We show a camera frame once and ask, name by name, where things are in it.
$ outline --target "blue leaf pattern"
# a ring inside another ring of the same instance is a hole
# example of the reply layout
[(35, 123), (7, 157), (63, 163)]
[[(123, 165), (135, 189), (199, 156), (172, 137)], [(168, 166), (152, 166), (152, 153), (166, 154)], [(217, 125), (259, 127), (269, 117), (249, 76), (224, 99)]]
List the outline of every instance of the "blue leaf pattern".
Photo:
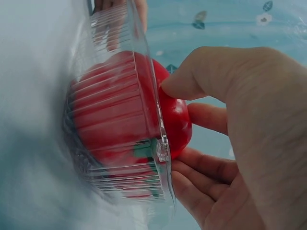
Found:
[(263, 10), (265, 11), (265, 12), (268, 12), (268, 11), (270, 11), (271, 9), (272, 9), (272, 7), (273, 7), (273, 1), (267, 1), (264, 5), (263, 5)]
[(176, 66), (173, 66), (172, 64), (170, 64), (170, 65), (168, 65), (168, 66), (166, 67), (166, 69), (167, 69), (167, 71), (168, 71), (169, 73), (173, 73), (173, 72), (175, 72), (175, 70), (177, 70), (177, 67), (176, 67)]
[(205, 23), (203, 23), (203, 22), (195, 21), (195, 22), (192, 23), (192, 26), (195, 29), (199, 29), (199, 30), (204, 30), (205, 29)]

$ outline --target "ridged plastic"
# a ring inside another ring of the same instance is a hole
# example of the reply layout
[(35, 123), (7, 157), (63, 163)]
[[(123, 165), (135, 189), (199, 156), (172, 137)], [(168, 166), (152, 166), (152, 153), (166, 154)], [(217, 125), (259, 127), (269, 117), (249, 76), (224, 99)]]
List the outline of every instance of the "ridged plastic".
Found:
[[(141, 205), (148, 221), (165, 223), (175, 210), (170, 152), (136, 7), (129, 0), (90, 21), (76, 52), (63, 116), (75, 168), (110, 203)], [(128, 55), (108, 61), (122, 51)], [(144, 62), (137, 63), (136, 55)], [(93, 133), (103, 144), (91, 142)], [(127, 141), (116, 139), (117, 133)]]

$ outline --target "white flower pattern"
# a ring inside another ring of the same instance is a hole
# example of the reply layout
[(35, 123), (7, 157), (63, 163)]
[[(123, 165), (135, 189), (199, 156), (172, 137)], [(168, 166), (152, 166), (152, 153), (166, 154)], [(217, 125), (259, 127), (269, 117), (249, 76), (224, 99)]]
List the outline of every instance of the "white flower pattern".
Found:
[(272, 21), (272, 15), (268, 13), (263, 13), (260, 15), (257, 15), (256, 22), (257, 25), (267, 25)]
[(163, 50), (159, 50), (159, 51), (156, 52), (156, 56), (161, 56), (161, 55), (163, 55), (163, 53), (164, 53)]

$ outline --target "light blue surface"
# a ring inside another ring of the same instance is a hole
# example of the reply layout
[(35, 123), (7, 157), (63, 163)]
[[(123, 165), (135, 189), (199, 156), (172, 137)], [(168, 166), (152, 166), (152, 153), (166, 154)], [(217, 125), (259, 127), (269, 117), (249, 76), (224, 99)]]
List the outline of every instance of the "light blue surface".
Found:
[[(148, 0), (149, 21), (146, 37), (151, 55), (165, 67), (176, 67), (199, 46), (254, 47), (279, 49), (304, 65), (307, 64), (307, 2), (304, 0)], [(191, 24), (200, 11), (207, 11), (205, 29)], [(262, 15), (272, 18), (259, 25)], [(219, 107), (213, 98), (198, 100)], [(197, 126), (193, 127), (190, 146), (207, 154), (231, 158), (228, 137)], [(177, 213), (168, 230), (197, 230), (195, 220), (177, 203)]]

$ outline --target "plastic clamshell packaging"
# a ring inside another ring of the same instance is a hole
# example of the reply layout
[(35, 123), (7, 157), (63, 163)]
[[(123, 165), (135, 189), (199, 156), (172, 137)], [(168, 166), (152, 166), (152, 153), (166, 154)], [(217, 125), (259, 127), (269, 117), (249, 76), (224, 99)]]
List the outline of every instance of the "plastic clamshell packaging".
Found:
[(73, 64), (63, 129), (76, 170), (111, 203), (175, 210), (152, 61), (133, 1), (91, 16)]

